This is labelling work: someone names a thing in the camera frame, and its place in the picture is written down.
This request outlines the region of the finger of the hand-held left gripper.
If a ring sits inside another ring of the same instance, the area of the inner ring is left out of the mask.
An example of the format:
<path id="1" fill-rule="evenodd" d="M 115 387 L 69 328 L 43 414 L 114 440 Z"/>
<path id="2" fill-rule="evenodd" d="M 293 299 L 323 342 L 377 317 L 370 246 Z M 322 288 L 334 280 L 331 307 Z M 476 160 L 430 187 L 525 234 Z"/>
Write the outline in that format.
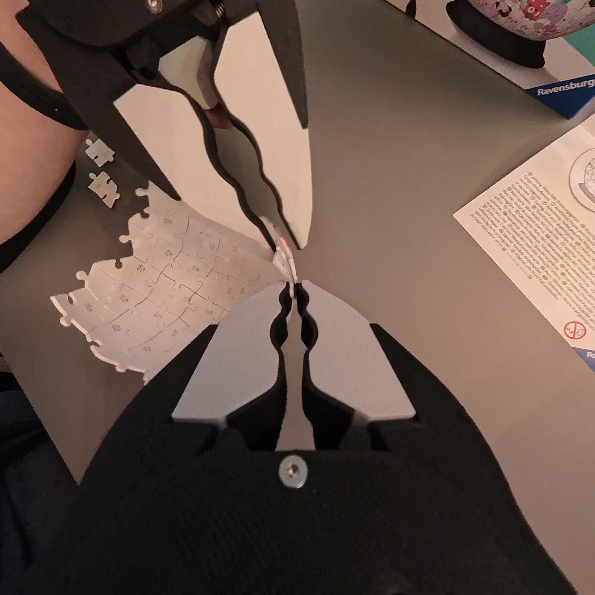
<path id="1" fill-rule="evenodd" d="M 260 11 L 231 24 L 214 66 L 214 85 L 232 121 L 246 131 L 297 249 L 313 212 L 311 147 Z"/>
<path id="2" fill-rule="evenodd" d="M 213 230 L 254 255 L 275 243 L 225 169 L 214 129 L 199 104 L 172 87 L 135 84 L 114 106 L 179 198 Z"/>

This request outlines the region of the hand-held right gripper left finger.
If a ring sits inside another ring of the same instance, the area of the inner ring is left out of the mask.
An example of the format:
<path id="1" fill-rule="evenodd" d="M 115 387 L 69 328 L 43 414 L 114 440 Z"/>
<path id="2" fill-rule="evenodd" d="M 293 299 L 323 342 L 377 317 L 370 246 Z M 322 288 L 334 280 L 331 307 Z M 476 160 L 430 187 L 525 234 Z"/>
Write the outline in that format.
<path id="1" fill-rule="evenodd" d="M 173 421 L 233 428 L 248 449 L 275 450 L 287 408 L 281 347 L 291 310 L 291 286 L 278 281 L 225 316 L 172 413 Z"/>

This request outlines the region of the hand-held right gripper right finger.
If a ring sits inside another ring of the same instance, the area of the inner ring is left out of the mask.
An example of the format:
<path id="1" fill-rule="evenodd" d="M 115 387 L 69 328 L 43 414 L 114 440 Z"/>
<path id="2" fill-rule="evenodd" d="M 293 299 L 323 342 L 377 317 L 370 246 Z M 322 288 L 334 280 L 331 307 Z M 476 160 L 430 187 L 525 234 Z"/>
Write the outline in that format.
<path id="1" fill-rule="evenodd" d="M 311 281 L 296 285 L 301 339 L 302 408 L 316 450 L 337 450 L 353 425 L 415 418 L 371 323 Z"/>

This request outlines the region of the partly built puzzle ball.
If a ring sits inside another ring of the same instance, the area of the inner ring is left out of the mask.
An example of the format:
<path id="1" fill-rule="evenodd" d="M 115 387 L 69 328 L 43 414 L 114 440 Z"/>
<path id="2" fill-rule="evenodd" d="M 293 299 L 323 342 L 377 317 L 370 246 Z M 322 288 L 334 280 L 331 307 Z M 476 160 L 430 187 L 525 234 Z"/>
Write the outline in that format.
<path id="1" fill-rule="evenodd" d="M 132 254 L 76 274 L 83 286 L 50 297 L 64 327 L 74 326 L 94 356 L 147 384 L 204 329 L 287 276 L 229 242 L 152 182 L 136 194 L 147 217 L 129 219 Z"/>

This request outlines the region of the colourful puzzle box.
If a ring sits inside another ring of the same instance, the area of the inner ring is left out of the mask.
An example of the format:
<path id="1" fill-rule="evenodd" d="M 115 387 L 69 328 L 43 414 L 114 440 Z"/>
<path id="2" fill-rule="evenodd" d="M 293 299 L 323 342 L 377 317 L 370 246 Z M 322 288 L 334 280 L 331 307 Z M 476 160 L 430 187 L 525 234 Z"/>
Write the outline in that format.
<path id="1" fill-rule="evenodd" d="M 594 1 L 388 1 L 571 119 L 594 100 Z"/>

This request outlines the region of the person's left hand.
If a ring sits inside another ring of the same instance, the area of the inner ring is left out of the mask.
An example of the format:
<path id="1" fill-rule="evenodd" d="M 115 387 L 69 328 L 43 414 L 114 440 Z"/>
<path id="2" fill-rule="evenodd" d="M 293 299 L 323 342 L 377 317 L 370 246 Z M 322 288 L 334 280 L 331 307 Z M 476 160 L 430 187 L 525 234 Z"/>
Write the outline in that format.
<path id="1" fill-rule="evenodd" d="M 1 84 L 1 243 L 39 215 L 88 134 L 42 115 Z"/>

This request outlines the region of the white instruction leaflet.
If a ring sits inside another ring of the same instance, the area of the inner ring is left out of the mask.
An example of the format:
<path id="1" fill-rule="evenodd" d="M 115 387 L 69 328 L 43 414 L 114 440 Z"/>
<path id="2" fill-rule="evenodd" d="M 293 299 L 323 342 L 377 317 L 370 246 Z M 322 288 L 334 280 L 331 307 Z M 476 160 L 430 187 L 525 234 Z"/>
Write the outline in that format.
<path id="1" fill-rule="evenodd" d="M 594 115 L 453 217 L 594 370 Z"/>

